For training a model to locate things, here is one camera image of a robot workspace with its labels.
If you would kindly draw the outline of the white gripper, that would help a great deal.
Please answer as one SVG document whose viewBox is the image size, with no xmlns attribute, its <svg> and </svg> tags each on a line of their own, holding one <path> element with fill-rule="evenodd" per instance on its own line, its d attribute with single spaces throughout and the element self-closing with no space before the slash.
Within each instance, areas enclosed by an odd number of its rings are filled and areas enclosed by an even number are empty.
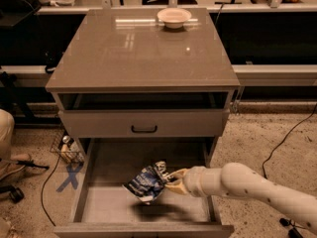
<svg viewBox="0 0 317 238">
<path fill-rule="evenodd" d="M 172 172 L 170 179 L 182 179 L 168 182 L 165 187 L 170 191 L 186 195 L 187 192 L 194 197 L 207 197 L 210 195 L 210 170 L 205 167 L 193 167 L 191 169 L 180 169 Z"/>
</svg>

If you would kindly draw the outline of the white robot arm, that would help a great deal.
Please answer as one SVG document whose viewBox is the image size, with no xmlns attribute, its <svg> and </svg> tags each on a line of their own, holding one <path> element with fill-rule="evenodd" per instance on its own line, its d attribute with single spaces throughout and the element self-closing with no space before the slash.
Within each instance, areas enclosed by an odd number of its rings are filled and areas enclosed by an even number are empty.
<svg viewBox="0 0 317 238">
<path fill-rule="evenodd" d="M 194 197 L 217 195 L 261 201 L 317 234 L 317 198 L 274 183 L 240 163 L 223 168 L 196 166 L 173 172 L 165 187 L 172 192 Z"/>
</svg>

